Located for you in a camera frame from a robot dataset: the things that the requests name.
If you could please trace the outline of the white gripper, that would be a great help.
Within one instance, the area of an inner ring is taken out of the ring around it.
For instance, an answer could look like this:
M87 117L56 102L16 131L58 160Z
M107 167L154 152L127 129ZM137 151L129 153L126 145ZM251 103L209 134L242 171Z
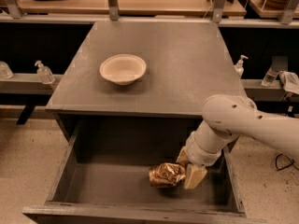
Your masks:
M206 167L212 166L220 156L220 151L210 153L201 148L195 139L195 132L192 132L177 157L177 163L182 166L191 162L187 165L184 188L195 189L205 178Z

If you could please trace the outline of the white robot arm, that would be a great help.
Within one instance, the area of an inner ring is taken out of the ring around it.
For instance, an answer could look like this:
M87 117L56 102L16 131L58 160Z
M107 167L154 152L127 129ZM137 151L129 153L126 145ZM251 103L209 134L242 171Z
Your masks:
M178 163L187 166L185 189L196 188L206 176L206 168L240 135L299 160L299 119L262 112L249 98L230 95L207 98L202 117L177 158Z

